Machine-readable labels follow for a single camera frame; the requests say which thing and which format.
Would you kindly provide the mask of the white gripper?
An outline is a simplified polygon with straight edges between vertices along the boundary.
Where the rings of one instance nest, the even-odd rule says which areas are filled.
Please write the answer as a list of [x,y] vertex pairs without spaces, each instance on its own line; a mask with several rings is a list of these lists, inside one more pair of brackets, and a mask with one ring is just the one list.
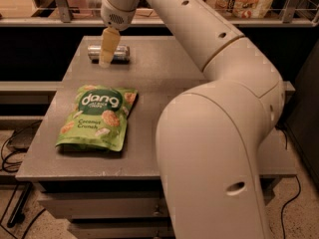
[[140,0],[102,0],[101,18],[108,26],[102,34],[99,55],[99,65],[102,68],[111,64],[121,40],[119,31],[124,31],[131,25],[139,2]]

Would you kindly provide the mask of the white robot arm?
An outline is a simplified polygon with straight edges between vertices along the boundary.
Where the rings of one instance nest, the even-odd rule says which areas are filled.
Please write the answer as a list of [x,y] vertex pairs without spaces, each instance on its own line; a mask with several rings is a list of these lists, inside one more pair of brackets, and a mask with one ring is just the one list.
[[[129,27],[140,0],[102,0],[106,25]],[[206,82],[162,111],[156,154],[176,239],[271,239],[257,152],[285,101],[282,78],[202,0],[147,0]]]

